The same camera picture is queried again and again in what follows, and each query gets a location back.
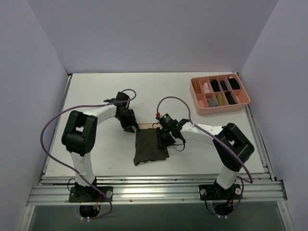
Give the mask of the brown underwear cream waistband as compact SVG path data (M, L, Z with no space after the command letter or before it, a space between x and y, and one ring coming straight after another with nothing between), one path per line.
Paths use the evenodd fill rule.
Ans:
M169 158L167 148L159 149L156 137L156 128L159 125L154 123L139 124L139 130L135 136L135 156L133 163L135 166L147 162L165 161Z

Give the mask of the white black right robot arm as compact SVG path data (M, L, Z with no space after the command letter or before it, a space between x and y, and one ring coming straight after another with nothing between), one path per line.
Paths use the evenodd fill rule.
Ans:
M175 144L175 140L213 142L214 147L223 163L222 170L216 179L214 194L218 198L226 198L231 193L239 171L255 151L253 144L234 124L225 126L209 126L196 124L188 119L177 121L169 115L156 118L160 128L156 130L158 147L165 148Z

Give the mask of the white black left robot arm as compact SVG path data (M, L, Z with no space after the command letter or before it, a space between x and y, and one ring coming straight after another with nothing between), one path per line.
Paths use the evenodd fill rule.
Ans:
M139 129L134 111L129 108L129 96L119 92L113 99L105 100L108 106L96 107L84 112L72 111L62 135L62 144L70 153L76 174L74 187L86 202L97 196L96 177L92 170L90 152L95 145L97 126L116 118L125 132L134 133Z

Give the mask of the grey patterned rolled garment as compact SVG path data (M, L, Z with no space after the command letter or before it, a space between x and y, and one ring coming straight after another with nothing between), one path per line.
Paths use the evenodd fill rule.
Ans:
M213 98L207 98L207 104L209 107L217 107L218 104Z

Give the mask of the orange rolled garment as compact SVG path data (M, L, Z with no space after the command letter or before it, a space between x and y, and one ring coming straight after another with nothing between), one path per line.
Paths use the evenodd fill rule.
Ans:
M197 83L197 82L194 82L193 83L193 89L194 89L194 92L196 93L196 94L201 94L202 92L201 92L201 89L200 89L200 86L199 86L199 84Z

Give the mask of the pink white rolled garment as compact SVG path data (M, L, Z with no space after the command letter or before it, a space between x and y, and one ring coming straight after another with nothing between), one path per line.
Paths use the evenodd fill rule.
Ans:
M204 91L204 93L210 93L211 92L207 82L205 82L203 84L203 91Z

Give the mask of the pink divided storage box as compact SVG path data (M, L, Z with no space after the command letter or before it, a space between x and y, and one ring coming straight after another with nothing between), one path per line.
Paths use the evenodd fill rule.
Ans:
M213 115L243 110L250 98L236 73L194 77L190 92L198 115Z

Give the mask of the yellow rolled garment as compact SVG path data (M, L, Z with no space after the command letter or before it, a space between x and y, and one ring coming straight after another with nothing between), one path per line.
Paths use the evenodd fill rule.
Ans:
M223 97L222 97L221 94L218 94L218 95L216 96L216 98L217 98L217 102L218 102L219 106L224 106L224 105L225 105L224 99L223 99Z

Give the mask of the black rolled garment lower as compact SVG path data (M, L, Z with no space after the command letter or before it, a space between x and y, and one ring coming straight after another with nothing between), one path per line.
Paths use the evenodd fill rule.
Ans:
M229 105L237 104L230 91L224 92Z

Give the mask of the dark blue rolled garment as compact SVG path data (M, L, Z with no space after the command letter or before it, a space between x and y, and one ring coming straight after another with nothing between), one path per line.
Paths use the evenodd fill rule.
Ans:
M227 87L225 81L221 81L220 84L221 84L223 91L228 91L228 87Z

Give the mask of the black white rolled garment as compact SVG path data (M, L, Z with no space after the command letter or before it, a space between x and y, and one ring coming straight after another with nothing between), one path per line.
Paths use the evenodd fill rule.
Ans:
M240 84L238 83L238 81L234 77L232 77L232 76L228 77L228 81L229 81L229 84L230 84L230 86L233 90L239 90L241 88Z

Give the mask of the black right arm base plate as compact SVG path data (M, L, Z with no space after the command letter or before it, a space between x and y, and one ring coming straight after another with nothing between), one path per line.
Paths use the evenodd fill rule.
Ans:
M242 188L239 184L233 184L229 189L223 189L218 184L201 184L198 186L201 200L228 201L242 199Z

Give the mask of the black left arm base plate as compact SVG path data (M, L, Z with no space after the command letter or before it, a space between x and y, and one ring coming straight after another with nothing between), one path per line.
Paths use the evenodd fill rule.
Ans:
M70 203L108 202L108 200L112 201L113 187L97 186L97 188L106 195L106 198L92 187L74 186L70 189L68 201Z

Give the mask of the aluminium frame rail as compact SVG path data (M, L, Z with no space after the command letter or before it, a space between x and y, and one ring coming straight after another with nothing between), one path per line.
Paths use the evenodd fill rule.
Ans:
M98 184L113 187L114 205L199 203L199 185L213 183L210 175L164 177L99 178ZM284 201L286 191L281 181L266 174L245 183L243 202ZM69 205L69 191L63 179L44 179L32 187L27 205Z

